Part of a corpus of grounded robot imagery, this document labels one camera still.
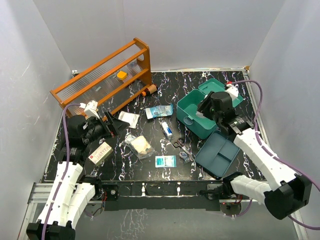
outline white panel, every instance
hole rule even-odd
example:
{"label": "white panel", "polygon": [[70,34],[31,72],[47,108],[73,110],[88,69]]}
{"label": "white panel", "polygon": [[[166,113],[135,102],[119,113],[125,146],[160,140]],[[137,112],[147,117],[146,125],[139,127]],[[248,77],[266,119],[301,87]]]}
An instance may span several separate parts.
{"label": "white panel", "polygon": [[[250,68],[250,78],[262,85],[261,117],[272,149],[318,183],[319,12],[318,0],[287,0]],[[313,188],[309,205],[300,210],[304,223],[320,226],[319,198]],[[307,233],[320,239],[320,231]]]}
{"label": "white panel", "polygon": [[49,91],[70,69],[32,0],[0,1],[1,239],[17,239],[41,179],[61,108]]}
{"label": "white panel", "polygon": [[124,0],[126,40],[150,47],[153,70],[250,65],[283,0]]}
{"label": "white panel", "polygon": [[127,43],[122,0],[33,1],[72,70],[83,71]]}
{"label": "white panel", "polygon": [[34,0],[71,69],[134,37],[152,70],[250,65],[284,0]]}

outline teal box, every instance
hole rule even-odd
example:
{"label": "teal box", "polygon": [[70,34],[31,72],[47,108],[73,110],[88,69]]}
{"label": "teal box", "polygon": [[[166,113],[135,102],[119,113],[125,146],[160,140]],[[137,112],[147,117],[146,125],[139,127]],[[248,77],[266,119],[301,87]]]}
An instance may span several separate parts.
{"label": "teal box", "polygon": [[[217,79],[211,78],[202,83],[198,89],[194,89],[184,96],[178,101],[176,107],[177,119],[200,139],[206,139],[217,128],[215,121],[196,115],[198,104],[205,99],[205,96],[211,91],[224,92],[225,85]],[[243,98],[239,95],[238,98],[232,102],[233,107],[239,105],[242,101]]]}

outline scissors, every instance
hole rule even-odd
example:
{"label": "scissors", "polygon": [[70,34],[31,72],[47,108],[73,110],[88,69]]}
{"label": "scissors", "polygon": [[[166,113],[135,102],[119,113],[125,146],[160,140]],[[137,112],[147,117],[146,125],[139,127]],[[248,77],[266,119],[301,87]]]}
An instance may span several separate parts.
{"label": "scissors", "polygon": [[191,159],[191,161],[194,162],[195,160],[194,160],[194,157],[192,156],[192,153],[189,152],[189,150],[185,147],[184,143],[185,143],[185,140],[182,137],[179,137],[178,140],[173,143],[173,146],[175,148],[181,148],[186,154],[189,155],[189,158]]}

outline small bottle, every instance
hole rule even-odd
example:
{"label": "small bottle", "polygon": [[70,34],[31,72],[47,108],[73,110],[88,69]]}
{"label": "small bottle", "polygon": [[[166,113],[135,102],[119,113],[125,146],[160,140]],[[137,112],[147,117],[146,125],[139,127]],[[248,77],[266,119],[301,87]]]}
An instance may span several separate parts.
{"label": "small bottle", "polygon": [[168,124],[165,121],[163,121],[160,123],[160,125],[161,125],[161,129],[162,129],[164,135],[166,136],[166,138],[168,140],[171,140],[173,134],[172,134],[172,131],[171,131],[170,127],[168,126]]}
{"label": "small bottle", "polygon": [[141,93],[141,95],[142,95],[143,97],[145,97],[145,96],[148,96],[148,95],[153,94],[153,93],[156,92],[157,90],[158,90],[157,85],[152,84],[151,86],[147,87],[147,88]]}

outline plastic bag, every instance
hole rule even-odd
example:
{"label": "plastic bag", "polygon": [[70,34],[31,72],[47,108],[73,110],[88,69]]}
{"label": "plastic bag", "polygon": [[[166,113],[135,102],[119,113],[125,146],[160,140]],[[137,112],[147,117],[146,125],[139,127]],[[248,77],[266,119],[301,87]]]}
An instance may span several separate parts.
{"label": "plastic bag", "polygon": [[168,106],[159,105],[154,107],[148,107],[145,109],[147,119],[171,116],[173,113],[174,105],[172,103]]}
{"label": "plastic bag", "polygon": [[136,137],[129,133],[125,136],[125,139],[121,144],[128,146],[139,159],[146,159],[152,156],[155,152],[155,149],[142,135]]}
{"label": "plastic bag", "polygon": [[118,119],[130,124],[129,128],[135,129],[138,123],[139,114],[121,111]]}

